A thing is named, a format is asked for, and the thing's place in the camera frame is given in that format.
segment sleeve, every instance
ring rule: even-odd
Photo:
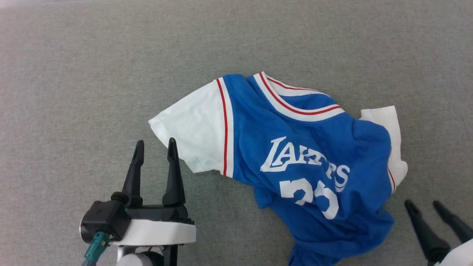
[[[158,139],[176,139],[192,172],[233,175],[233,113],[223,78],[203,86],[149,120]]]
[[[397,121],[396,108],[388,106],[377,109],[364,109],[360,120],[367,120],[383,126],[391,139],[391,154],[388,159],[388,174],[393,184],[393,191],[407,174],[407,163],[401,160],[401,129]]]

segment teal connector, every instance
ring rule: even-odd
[[[90,243],[89,248],[85,254],[85,261],[83,265],[95,265],[100,258],[100,255],[109,246],[110,238],[104,232],[97,232],[94,239]]]

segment robotic arm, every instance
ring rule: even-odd
[[[169,174],[162,205],[143,205],[140,174],[144,141],[138,141],[121,192],[107,202],[95,201],[80,223],[89,243],[83,266],[94,266],[109,245],[118,246],[117,266],[176,266],[178,246],[195,242],[196,227],[185,204],[184,185],[174,138],[169,139]],[[138,247],[160,247],[136,253]]]

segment basketball jersey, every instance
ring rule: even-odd
[[[226,75],[149,121],[193,172],[218,170],[254,187],[295,240],[289,265],[333,265],[382,243],[381,209],[407,173],[394,106],[357,120],[330,96],[264,72]]]

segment gray table surface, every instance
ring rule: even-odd
[[[119,190],[144,139],[142,195],[159,203],[166,149],[147,123],[227,73],[266,71],[355,117],[395,105],[406,179],[385,242],[341,265],[425,265],[412,199],[452,246],[434,199],[473,225],[470,0],[116,0],[0,9],[0,260],[79,265],[79,221]],[[197,242],[180,265],[286,265],[294,244],[252,189],[183,164]],[[114,265],[107,251],[99,265]]]

